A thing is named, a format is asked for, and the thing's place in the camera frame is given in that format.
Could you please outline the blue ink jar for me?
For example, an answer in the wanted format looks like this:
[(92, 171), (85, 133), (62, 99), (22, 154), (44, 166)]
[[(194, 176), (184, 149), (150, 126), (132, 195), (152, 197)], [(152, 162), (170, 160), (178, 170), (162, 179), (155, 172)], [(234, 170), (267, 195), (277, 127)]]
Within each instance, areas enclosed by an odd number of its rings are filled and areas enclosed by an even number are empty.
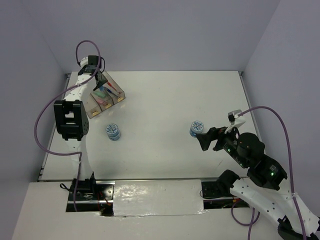
[(199, 121), (195, 120), (191, 123), (190, 129), (189, 129), (189, 134), (195, 138), (197, 134), (201, 134), (204, 130), (204, 124)]
[(121, 137), (121, 132), (117, 124), (108, 124), (105, 128), (108, 138), (112, 141), (117, 141)]

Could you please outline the green correction tape case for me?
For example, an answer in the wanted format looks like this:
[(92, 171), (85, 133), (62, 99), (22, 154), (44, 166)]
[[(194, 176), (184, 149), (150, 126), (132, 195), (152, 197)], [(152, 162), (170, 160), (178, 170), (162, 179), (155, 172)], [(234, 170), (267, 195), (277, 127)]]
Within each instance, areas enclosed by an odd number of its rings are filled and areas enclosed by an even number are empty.
[(104, 92), (101, 92), (101, 91), (94, 91), (93, 94), (96, 95), (99, 98), (102, 98), (102, 99), (104, 99), (106, 97), (106, 94)]

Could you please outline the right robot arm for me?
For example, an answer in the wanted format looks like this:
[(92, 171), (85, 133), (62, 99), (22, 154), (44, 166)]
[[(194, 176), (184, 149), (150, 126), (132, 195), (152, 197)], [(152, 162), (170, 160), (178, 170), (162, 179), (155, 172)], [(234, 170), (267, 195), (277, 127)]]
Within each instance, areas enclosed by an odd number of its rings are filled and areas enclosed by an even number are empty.
[(318, 238), (316, 232), (320, 230), (320, 218), (293, 193), (286, 171), (264, 153), (265, 144), (255, 134), (239, 133), (236, 127), (231, 131), (226, 127), (212, 127), (207, 133), (197, 134), (196, 138), (203, 151), (215, 141), (213, 150), (224, 150), (247, 170), (251, 183), (259, 187), (259, 190), (250, 187), (243, 178), (227, 169), (215, 181), (201, 183), (204, 199), (240, 198), (274, 223), (284, 240)]

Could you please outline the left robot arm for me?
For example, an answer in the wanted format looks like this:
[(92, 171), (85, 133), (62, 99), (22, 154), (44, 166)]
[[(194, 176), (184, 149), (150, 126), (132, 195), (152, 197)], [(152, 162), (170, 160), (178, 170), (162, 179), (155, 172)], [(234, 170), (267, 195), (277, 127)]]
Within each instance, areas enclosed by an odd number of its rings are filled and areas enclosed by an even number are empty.
[(76, 83), (69, 88), (62, 100), (53, 104), (56, 130), (65, 141), (75, 170), (75, 179), (89, 180), (92, 170), (87, 153), (86, 135), (89, 132), (89, 119), (85, 102), (91, 93), (106, 83), (101, 72), (101, 57), (89, 55), (80, 61), (80, 71)]

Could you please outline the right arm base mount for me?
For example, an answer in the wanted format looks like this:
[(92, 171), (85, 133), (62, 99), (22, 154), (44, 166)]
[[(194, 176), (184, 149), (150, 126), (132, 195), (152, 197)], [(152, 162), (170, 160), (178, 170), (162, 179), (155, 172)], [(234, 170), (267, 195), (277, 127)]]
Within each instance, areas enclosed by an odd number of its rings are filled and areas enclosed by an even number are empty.
[(231, 194), (230, 188), (240, 177), (231, 170), (225, 170), (215, 180), (205, 180), (201, 182), (199, 195), (203, 199), (205, 210), (230, 209), (234, 203), (236, 208), (248, 208), (249, 205)]

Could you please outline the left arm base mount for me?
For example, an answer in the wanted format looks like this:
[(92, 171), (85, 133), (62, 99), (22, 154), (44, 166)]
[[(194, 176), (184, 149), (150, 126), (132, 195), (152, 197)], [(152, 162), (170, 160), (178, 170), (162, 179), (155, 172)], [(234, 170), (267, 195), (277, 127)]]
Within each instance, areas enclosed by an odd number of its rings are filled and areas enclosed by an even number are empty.
[(73, 179), (70, 186), (61, 183), (59, 187), (68, 192), (65, 211), (67, 213), (95, 212), (102, 217), (114, 215), (115, 184), (89, 179)]

